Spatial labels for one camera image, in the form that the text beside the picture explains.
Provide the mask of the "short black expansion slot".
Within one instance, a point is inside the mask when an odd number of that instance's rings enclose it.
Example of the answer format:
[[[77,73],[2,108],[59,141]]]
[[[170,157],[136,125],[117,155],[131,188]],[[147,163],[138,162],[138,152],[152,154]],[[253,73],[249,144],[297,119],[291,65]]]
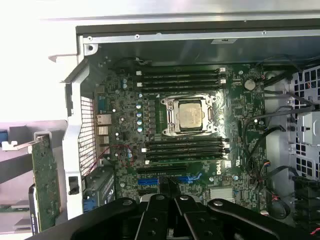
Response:
[[[138,195],[140,197],[147,195],[147,194],[157,194],[158,189],[157,188],[146,188],[146,189],[139,189],[138,190]]]

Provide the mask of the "blue expansion slot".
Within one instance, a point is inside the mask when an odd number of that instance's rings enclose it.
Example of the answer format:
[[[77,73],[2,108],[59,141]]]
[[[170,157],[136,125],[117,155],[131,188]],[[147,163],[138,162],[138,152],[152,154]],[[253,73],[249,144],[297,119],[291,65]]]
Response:
[[[139,186],[153,186],[158,185],[161,182],[165,182],[168,179],[173,180],[178,184],[192,184],[193,182],[199,180],[201,175],[198,176],[164,176],[164,177],[153,177],[153,178],[140,178],[137,180]]]

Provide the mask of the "black RAM slot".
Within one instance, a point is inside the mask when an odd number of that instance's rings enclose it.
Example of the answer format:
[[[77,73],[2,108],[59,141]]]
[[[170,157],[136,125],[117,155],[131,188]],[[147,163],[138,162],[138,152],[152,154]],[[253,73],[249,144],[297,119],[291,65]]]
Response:
[[[189,81],[165,81],[165,82],[137,82],[137,87],[166,87],[166,86],[208,86],[208,85],[218,85],[218,84],[226,84],[226,79],[218,79],[218,80],[189,80]]]
[[[166,93],[166,92],[199,92],[223,89],[222,85],[191,86],[191,87],[164,87],[164,88],[142,88],[143,93]]]
[[[218,74],[225,73],[225,67],[209,70],[187,70],[187,71],[158,71],[158,72],[147,72],[147,71],[136,71],[136,76],[155,76],[155,75],[193,75],[193,74]]]
[[[204,142],[230,142],[229,138],[213,137],[213,138],[196,138],[196,139],[174,139],[162,141],[150,141],[146,145],[164,145],[164,144],[186,144],[186,143],[204,143]]]
[[[190,144],[167,144],[167,145],[150,145],[148,147],[141,148],[142,153],[150,151],[161,151],[161,150],[171,150],[171,149],[195,149],[195,148],[205,148],[205,147],[218,147],[218,148],[229,148],[229,143],[219,143],[219,142],[209,142],[209,143],[190,143]]]
[[[227,149],[213,149],[213,150],[205,150],[205,149],[200,149],[200,150],[191,150],[191,151],[169,151],[169,152],[149,152],[146,155],[148,157],[158,157],[158,156],[182,156],[182,155],[187,155],[191,156],[194,154],[215,154],[215,153],[230,153],[230,150]]]
[[[166,164],[182,164],[182,163],[195,163],[201,161],[218,161],[227,160],[228,155],[220,156],[200,156],[200,157],[189,157],[189,158],[171,158],[171,159],[146,159],[145,165],[166,165]]]
[[[192,79],[192,78],[200,78],[200,79],[218,79],[226,77],[225,74],[177,74],[177,75],[145,75],[140,79],[143,81],[153,81],[153,80],[176,80],[176,79]]]

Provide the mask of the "silver chipset heat sink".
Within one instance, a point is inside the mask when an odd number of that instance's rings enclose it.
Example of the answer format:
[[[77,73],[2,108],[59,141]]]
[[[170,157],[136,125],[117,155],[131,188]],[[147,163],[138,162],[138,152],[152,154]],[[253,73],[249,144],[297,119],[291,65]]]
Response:
[[[226,201],[235,202],[233,197],[233,189],[232,188],[211,188],[210,189],[210,199],[224,199]]]

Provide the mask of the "grey labelled power supply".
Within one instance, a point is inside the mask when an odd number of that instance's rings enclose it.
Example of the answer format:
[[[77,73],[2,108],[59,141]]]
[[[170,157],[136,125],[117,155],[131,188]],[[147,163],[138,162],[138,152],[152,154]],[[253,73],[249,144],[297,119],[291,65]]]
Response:
[[[112,167],[94,169],[84,178],[83,200],[94,198],[96,208],[115,200],[115,174]]]

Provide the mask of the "blue case latch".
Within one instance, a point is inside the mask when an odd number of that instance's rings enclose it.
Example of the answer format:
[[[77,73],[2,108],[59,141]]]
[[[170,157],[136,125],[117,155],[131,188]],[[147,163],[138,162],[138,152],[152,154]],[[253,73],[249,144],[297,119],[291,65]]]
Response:
[[[97,207],[96,200],[92,197],[83,200],[83,212],[89,212]]]

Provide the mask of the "black round speaker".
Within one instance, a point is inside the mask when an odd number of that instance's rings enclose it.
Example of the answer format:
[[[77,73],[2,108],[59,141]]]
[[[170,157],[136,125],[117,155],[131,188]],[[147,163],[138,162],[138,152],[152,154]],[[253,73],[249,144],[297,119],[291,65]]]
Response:
[[[279,197],[271,200],[270,215],[278,220],[286,219],[291,213],[291,208]]]

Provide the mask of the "silver rear port block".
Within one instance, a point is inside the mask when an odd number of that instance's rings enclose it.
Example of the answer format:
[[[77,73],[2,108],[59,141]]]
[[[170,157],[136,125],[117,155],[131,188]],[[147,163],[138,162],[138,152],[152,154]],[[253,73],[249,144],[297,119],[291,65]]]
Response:
[[[111,123],[112,117],[110,114],[97,114],[95,116],[95,135],[98,157],[109,153],[107,148],[110,144],[109,126]]]

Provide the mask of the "silver CPU in socket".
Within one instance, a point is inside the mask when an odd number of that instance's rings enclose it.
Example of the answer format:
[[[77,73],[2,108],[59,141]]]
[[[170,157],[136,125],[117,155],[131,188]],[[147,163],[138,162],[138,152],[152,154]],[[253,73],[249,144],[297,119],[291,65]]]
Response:
[[[168,137],[207,136],[217,132],[214,125],[214,103],[217,98],[199,93],[193,95],[173,95],[163,98],[160,103],[166,109],[167,127],[162,131]],[[181,131],[179,126],[179,105],[181,102],[200,102],[202,108],[202,129],[197,131]]]

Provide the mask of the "green motherboard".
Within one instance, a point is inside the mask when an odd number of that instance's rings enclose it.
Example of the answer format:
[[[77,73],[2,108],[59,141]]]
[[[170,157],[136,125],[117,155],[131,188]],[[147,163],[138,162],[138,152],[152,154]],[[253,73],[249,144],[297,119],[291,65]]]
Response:
[[[215,70],[217,66],[197,66],[183,68],[145,68],[143,72],[204,71]],[[128,197],[139,202],[138,190],[156,188],[158,185],[141,186],[138,179],[158,177],[198,176],[191,184],[179,183],[181,193],[197,196],[202,203],[209,202],[210,189],[232,188],[234,203],[256,212],[267,208],[267,194],[261,186],[262,165],[266,159],[266,144],[262,135],[266,130],[263,119],[248,122],[253,114],[265,110],[263,84],[259,81],[261,71],[250,65],[226,67],[220,78],[183,78],[167,80],[141,80],[135,71],[124,67],[113,67],[105,73],[105,79],[96,89],[95,106],[97,114],[110,114],[108,154],[101,154],[101,162],[108,163],[114,171],[115,199]],[[144,93],[142,88],[180,88],[213,85],[179,85],[164,87],[137,87],[138,82],[208,81],[226,79],[224,88],[191,92]],[[252,79],[256,87],[248,91],[246,80]],[[169,96],[209,94],[216,97],[213,104],[213,123],[217,132],[210,135],[170,137],[162,133],[167,128],[166,107],[160,101]],[[228,138],[229,142],[169,143],[158,145],[183,145],[204,143],[228,143],[229,148],[197,147],[191,149],[166,149],[141,152],[148,147],[147,142]],[[184,152],[194,150],[229,149],[230,153],[205,153],[192,155],[170,155],[149,157],[147,153]],[[176,164],[146,165],[145,160],[166,160],[228,155],[228,159],[198,161]]]

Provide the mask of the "open black PC case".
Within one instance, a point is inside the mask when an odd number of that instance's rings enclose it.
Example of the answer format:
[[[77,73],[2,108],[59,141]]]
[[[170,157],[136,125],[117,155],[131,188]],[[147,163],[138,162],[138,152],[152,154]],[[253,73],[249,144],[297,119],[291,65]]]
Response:
[[[270,215],[272,199],[291,213],[276,219],[309,233],[320,230],[320,181],[298,174],[291,134],[295,115],[319,106],[290,90],[293,74],[320,66],[320,10],[314,16],[273,12],[140,13],[76,18],[77,64],[65,79],[67,128],[63,160],[69,220],[83,211],[84,179],[98,167],[111,167],[97,156],[96,90],[112,68],[139,69],[250,65],[260,70],[265,157],[261,186]],[[166,240],[193,240],[171,197]]]

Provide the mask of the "grey parts rack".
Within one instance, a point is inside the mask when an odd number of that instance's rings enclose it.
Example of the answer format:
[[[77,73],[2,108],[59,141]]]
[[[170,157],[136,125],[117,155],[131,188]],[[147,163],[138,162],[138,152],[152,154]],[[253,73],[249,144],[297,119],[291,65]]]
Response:
[[[67,219],[66,178],[63,163],[62,140],[67,128],[65,120],[22,121],[0,123],[0,130],[7,130],[8,142],[24,144],[34,139],[36,132],[50,135],[54,159],[57,162],[60,192],[58,222]],[[0,142],[0,204],[25,207],[29,203],[28,191],[33,183],[31,158],[26,148],[17,151],[2,150]]]

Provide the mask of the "green RAM stick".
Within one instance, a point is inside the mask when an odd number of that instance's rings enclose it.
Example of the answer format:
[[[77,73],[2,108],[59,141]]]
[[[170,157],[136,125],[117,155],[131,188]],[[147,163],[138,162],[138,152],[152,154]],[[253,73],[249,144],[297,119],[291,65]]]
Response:
[[[16,212],[28,212],[28,207],[13,207],[11,205],[0,204],[0,213],[16,213]]]

